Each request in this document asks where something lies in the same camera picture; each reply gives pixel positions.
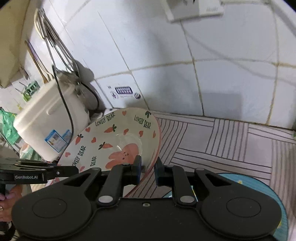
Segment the left hand with pink nails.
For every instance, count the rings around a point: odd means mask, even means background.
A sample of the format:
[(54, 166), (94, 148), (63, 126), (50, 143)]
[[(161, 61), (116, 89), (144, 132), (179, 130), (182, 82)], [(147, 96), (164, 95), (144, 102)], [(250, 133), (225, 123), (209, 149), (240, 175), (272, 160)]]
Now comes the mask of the left hand with pink nails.
[(11, 210), (14, 204), (22, 198), (23, 185), (14, 186), (6, 195), (1, 194), (1, 221), (11, 221)]

